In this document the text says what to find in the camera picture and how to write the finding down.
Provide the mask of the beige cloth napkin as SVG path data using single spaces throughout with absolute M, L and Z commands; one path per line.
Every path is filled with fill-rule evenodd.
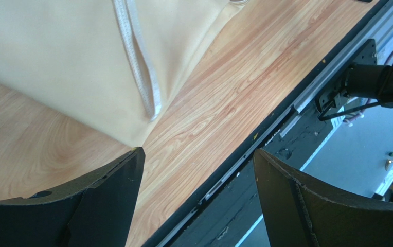
M 245 1 L 0 1 L 0 83 L 137 147 Z

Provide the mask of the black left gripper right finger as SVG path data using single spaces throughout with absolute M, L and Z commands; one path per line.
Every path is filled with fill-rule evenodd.
M 393 246 L 393 203 L 332 186 L 262 149 L 253 163 L 271 246 Z

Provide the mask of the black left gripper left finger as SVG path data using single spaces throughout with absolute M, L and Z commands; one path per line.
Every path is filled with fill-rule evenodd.
M 0 201 L 0 246 L 125 246 L 145 163 L 137 147 L 29 198 Z

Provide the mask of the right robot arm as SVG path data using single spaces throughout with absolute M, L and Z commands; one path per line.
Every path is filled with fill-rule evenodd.
M 343 106 L 343 97 L 367 98 L 375 102 L 329 114 L 331 108 L 339 110 Z M 376 106 L 393 109 L 393 64 L 351 64 L 340 76 L 332 80 L 330 85 L 322 89 L 316 97 L 316 104 L 320 111 L 320 121 Z

